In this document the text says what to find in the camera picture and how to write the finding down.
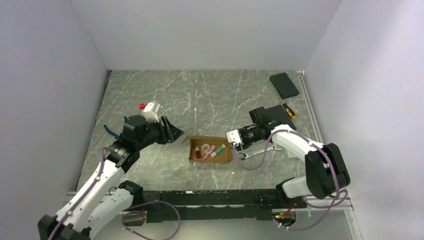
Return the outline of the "green white tube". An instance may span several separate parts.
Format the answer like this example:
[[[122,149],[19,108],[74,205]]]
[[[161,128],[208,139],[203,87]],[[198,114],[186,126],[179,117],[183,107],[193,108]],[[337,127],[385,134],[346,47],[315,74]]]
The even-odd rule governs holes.
[[[226,148],[225,144],[220,145],[218,148],[216,148],[211,154],[210,156],[212,158],[214,158],[215,156],[217,156],[219,153],[221,153],[224,149]]]

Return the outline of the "brown cardboard paper box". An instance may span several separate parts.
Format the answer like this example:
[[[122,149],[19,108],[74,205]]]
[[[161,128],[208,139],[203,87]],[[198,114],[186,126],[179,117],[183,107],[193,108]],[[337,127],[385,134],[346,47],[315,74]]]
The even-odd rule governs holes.
[[[231,161],[231,146],[226,138],[187,135],[182,142],[188,142],[188,160],[192,163],[229,164]]]

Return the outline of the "red small bottle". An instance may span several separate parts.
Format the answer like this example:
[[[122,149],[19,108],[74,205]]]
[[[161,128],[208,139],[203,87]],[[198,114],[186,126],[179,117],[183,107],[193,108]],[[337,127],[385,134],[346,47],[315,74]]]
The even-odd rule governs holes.
[[[201,150],[198,146],[195,147],[195,157],[196,157],[196,159],[202,158],[202,152],[201,152]]]

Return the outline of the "clear tape roll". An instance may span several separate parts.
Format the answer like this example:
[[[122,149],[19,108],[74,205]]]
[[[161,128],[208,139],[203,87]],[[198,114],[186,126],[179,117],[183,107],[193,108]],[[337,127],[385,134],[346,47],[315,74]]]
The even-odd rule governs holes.
[[[210,150],[211,150],[211,145],[210,144],[203,144],[202,146],[201,146],[201,151],[203,152],[203,153],[208,153]]]

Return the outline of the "pink tube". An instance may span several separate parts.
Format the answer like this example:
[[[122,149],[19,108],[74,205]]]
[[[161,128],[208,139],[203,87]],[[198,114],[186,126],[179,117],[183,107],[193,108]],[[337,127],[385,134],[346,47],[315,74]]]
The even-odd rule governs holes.
[[[203,156],[203,160],[207,160],[210,155],[216,150],[216,148],[217,147],[215,145],[211,145],[210,151]]]

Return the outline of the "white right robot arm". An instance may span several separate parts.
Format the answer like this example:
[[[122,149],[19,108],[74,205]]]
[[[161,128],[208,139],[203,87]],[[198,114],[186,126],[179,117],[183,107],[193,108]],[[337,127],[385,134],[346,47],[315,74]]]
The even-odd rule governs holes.
[[[226,137],[234,151],[248,149],[253,143],[266,141],[274,148],[283,148],[298,157],[305,166],[305,175],[294,177],[277,185],[276,203],[289,207],[297,197],[314,196],[324,199],[338,195],[351,183],[339,147],[323,144],[296,131],[290,118],[290,108],[276,105],[249,111],[252,124],[227,132]]]

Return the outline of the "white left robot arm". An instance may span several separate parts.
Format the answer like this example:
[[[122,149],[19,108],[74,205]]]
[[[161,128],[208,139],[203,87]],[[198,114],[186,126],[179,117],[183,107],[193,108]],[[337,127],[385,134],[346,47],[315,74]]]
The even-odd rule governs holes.
[[[146,201],[143,188],[129,180],[114,194],[107,192],[152,145],[175,142],[184,131],[162,116],[149,122],[142,115],[128,117],[117,140],[101,151],[98,167],[84,186],[54,216],[44,215],[37,224],[42,240],[90,240],[117,214],[137,210],[161,200]]]

